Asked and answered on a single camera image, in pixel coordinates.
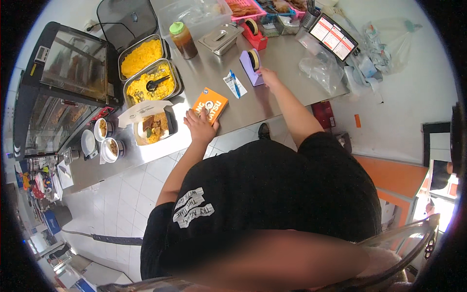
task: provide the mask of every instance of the stainless steel counter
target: stainless steel counter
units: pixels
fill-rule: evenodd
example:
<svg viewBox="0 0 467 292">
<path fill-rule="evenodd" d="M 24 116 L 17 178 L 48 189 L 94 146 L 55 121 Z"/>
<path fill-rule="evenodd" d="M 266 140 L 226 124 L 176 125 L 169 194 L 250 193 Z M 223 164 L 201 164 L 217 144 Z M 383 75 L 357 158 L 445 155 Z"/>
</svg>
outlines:
<svg viewBox="0 0 467 292">
<path fill-rule="evenodd" d="M 243 50 L 252 48 L 243 36 L 239 36 L 237 44 L 223 56 L 213 54 L 199 42 L 196 42 L 196 47 L 198 55 L 189 60 L 183 59 L 178 50 L 171 50 L 171 58 L 178 68 L 184 84 L 184 92 L 170 100 L 174 104 L 173 111 L 178 122 L 178 132 L 152 145 L 137 146 L 133 136 L 133 126 L 128 125 L 125 129 L 117 127 L 117 117 L 126 110 L 126 107 L 123 107 L 112 114 L 109 121 L 112 121 L 116 127 L 113 137 L 125 144 L 125 156 L 113 164 L 99 164 L 99 156 L 84 161 L 81 152 L 80 159 L 71 163 L 75 184 L 64 189 L 64 194 L 77 192 L 127 169 L 188 147 L 191 143 L 191 136 L 188 128 L 183 124 L 183 117 L 185 111 L 193 106 L 205 87 L 229 99 L 227 107 L 219 118 L 218 135 L 281 114 L 276 99 L 269 89 L 265 85 L 253 87 L 243 70 L 239 61 L 240 54 Z M 259 51 L 262 65 L 277 71 L 282 82 L 306 106 L 332 96 L 320 84 L 300 71 L 298 62 L 304 54 L 305 48 L 295 40 L 295 36 L 272 37 L 268 40 L 267 48 Z M 240 99 L 232 94 L 222 80 L 223 77 L 227 76 L 229 70 L 235 73 L 237 79 L 248 91 Z M 347 88 L 340 84 L 335 96 L 347 92 Z"/>
</svg>

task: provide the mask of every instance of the green bottle cap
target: green bottle cap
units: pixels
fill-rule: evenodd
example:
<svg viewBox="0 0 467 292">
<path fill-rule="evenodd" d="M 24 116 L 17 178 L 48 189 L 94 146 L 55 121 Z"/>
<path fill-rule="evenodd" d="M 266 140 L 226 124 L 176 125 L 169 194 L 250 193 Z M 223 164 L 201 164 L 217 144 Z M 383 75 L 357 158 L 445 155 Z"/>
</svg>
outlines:
<svg viewBox="0 0 467 292">
<path fill-rule="evenodd" d="M 177 21 L 177 22 L 174 22 L 174 23 L 170 26 L 169 30 L 170 30 L 170 33 L 171 33 L 171 34 L 173 34 L 173 35 L 178 35 L 179 33 L 182 32 L 183 27 L 184 27 L 183 22 Z"/>
</svg>

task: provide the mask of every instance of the receipt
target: receipt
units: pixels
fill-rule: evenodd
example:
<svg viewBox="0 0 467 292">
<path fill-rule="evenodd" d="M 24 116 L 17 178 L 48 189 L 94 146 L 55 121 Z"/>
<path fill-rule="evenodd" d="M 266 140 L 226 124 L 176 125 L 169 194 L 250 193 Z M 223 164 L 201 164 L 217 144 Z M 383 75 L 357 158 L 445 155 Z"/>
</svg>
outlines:
<svg viewBox="0 0 467 292">
<path fill-rule="evenodd" d="M 223 78 L 225 83 L 227 84 L 227 86 L 230 88 L 230 91 L 232 91 L 232 93 L 234 94 L 234 96 L 236 98 L 239 98 L 238 95 L 237 95 L 237 91 L 235 89 L 235 83 L 237 83 L 237 87 L 238 87 L 238 91 L 240 92 L 240 96 L 243 96 L 244 94 L 246 94 L 248 91 L 243 87 L 243 85 L 241 84 L 240 80 L 238 80 L 237 78 L 234 79 L 231 75 L 230 75 L 230 72 L 229 74 Z"/>
</svg>

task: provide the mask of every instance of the food display warmer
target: food display warmer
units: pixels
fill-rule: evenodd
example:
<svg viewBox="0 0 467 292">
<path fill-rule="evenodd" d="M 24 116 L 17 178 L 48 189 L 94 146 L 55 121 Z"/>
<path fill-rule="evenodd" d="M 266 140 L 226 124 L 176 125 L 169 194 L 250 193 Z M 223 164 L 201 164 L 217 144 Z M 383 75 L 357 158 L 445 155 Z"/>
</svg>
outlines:
<svg viewBox="0 0 467 292">
<path fill-rule="evenodd" d="M 16 160 L 59 154 L 103 108 L 123 105 L 118 52 L 102 39 L 49 22 L 17 94 Z"/>
</svg>

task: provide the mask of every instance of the masking tape roll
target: masking tape roll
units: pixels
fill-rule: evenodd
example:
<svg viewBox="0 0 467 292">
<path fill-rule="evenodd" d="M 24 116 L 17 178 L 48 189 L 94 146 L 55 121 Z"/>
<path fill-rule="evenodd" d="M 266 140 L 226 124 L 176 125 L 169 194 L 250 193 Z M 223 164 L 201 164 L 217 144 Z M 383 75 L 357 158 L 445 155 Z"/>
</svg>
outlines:
<svg viewBox="0 0 467 292">
<path fill-rule="evenodd" d="M 254 36 L 258 34 L 258 26 L 256 25 L 256 22 L 253 19 L 247 18 L 245 20 L 245 24 L 248 26 L 248 28 Z"/>
<path fill-rule="evenodd" d="M 258 70 L 260 68 L 260 59 L 256 52 L 253 49 L 251 49 L 248 51 L 248 56 L 250 57 L 251 66 L 253 67 L 253 70 Z"/>
</svg>

